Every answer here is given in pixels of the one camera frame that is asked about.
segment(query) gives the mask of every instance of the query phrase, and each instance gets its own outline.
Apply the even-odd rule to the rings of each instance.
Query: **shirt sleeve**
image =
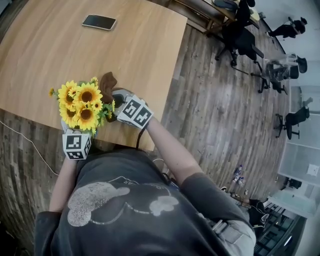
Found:
[[[180,190],[204,217],[214,222],[242,221],[251,227],[230,195],[220,190],[204,173],[189,176]]]
[[[34,255],[51,255],[51,241],[58,228],[61,213],[44,211],[40,212],[35,219],[34,230]]]

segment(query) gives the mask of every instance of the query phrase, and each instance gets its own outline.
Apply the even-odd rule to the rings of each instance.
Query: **chair armrest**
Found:
[[[254,44],[251,45],[252,50],[255,51],[257,55],[259,55],[262,59],[265,57],[264,53],[260,51]]]

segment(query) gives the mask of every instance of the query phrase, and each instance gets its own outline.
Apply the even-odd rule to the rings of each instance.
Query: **forearm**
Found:
[[[203,172],[194,157],[157,119],[149,121],[147,131],[179,185],[192,174]]]
[[[75,188],[76,160],[64,159],[59,177],[54,185],[49,211],[62,212]]]

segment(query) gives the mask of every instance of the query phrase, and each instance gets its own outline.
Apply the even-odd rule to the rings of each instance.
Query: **fluorescent light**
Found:
[[[287,243],[289,243],[289,241],[290,241],[291,238],[292,238],[292,236],[290,236],[290,237],[288,238],[288,240],[284,243],[284,246],[286,246]]]

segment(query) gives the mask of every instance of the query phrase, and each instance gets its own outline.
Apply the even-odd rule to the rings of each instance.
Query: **person's left arm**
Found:
[[[61,213],[67,205],[76,185],[77,162],[77,160],[64,159],[59,177],[53,188],[49,212]]]

